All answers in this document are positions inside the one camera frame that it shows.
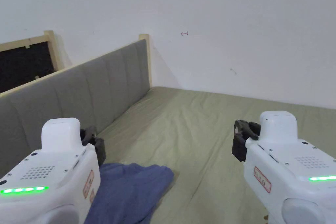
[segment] gray upholstered headboard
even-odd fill
[[[100,132],[150,88],[146,40],[0,95],[0,177],[41,148],[42,126],[75,117]]]

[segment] white wall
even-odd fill
[[[335,0],[0,0],[0,8],[0,43],[54,30],[66,66],[150,33],[154,85],[336,108]]]

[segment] wooden post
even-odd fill
[[[148,62],[148,76],[149,76],[149,87],[152,87],[152,67],[151,67],[151,47],[149,44],[149,34],[139,34],[139,40],[146,40],[147,45],[147,62]]]
[[[44,35],[48,36],[49,53],[50,53],[50,57],[52,59],[52,64],[54,66],[55,71],[64,69],[64,65],[63,65],[63,62],[61,61],[59,51],[57,48],[54,31],[52,30],[44,31]]]

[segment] red label sticker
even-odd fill
[[[91,202],[91,204],[94,201],[94,198],[95,198],[95,192],[94,192],[94,189],[92,188],[92,191],[91,191],[91,194],[90,194],[90,202]]]
[[[87,177],[85,186],[84,186],[84,188],[83,188],[83,195],[84,195],[84,198],[86,198],[87,195],[89,194],[90,187],[91,187],[91,185],[92,185],[92,182],[94,181],[94,178],[95,178],[94,171],[91,170],[89,176]]]
[[[262,184],[262,186],[265,188],[265,190],[270,193],[272,184],[269,182],[269,180],[265,177],[265,175],[255,166],[254,167],[254,177]]]

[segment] green led light strip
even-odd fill
[[[5,189],[1,190],[0,193],[23,193],[23,192],[31,192],[31,191],[42,191],[49,189],[48,186],[38,186],[38,187],[26,187],[26,188],[15,188],[15,189]]]
[[[336,180],[336,176],[313,177],[313,178],[309,178],[309,180],[312,180],[312,181],[317,181],[317,180]]]

